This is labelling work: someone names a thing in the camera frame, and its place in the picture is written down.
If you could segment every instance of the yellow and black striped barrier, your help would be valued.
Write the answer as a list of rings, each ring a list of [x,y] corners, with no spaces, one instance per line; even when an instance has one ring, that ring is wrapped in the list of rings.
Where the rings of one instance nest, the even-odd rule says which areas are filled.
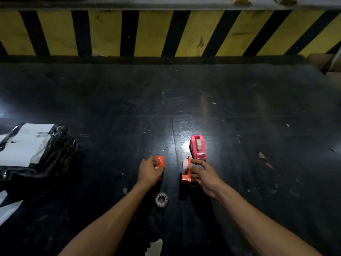
[[[341,10],[0,10],[0,55],[334,54]]]

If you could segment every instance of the person's left hand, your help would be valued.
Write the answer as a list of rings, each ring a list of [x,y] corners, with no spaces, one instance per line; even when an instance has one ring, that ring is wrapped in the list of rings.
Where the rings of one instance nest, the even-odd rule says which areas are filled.
[[[139,178],[137,179],[136,184],[146,184],[149,188],[153,187],[160,176],[163,173],[164,167],[161,166],[158,169],[155,169],[154,164],[157,164],[158,161],[154,156],[149,157],[147,160],[143,159],[139,168]]]

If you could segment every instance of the forearm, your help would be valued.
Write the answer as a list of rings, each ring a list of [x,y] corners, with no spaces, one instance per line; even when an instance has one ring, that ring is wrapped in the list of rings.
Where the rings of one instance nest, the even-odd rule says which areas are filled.
[[[321,256],[295,234],[258,211],[230,186],[219,188],[218,200],[262,256]]]
[[[113,256],[144,195],[148,184],[138,183],[108,212],[74,237],[59,256]]]

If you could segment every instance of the hand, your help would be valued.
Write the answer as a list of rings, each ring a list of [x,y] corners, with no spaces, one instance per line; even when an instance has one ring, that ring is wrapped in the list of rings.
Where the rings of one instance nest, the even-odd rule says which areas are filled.
[[[159,178],[161,177],[164,167],[161,166],[158,169],[155,169],[154,164],[157,164],[158,161],[154,156],[149,157],[147,160],[142,159],[140,168],[139,168],[139,178],[137,179],[137,183],[146,184],[149,188],[153,187]]]
[[[215,170],[207,162],[202,160],[191,160],[191,163],[201,165],[203,169],[196,166],[191,167],[191,181],[198,183],[207,196],[217,199],[218,192],[225,184],[215,172]]]

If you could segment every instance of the person's right arm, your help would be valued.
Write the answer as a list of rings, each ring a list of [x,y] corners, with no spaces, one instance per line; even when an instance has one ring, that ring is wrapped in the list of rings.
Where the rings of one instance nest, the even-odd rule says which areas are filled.
[[[235,220],[253,249],[261,256],[321,256],[298,236],[276,223],[248,203],[239,193],[224,183],[205,161],[191,160],[201,165],[191,167],[192,181],[218,200]]]

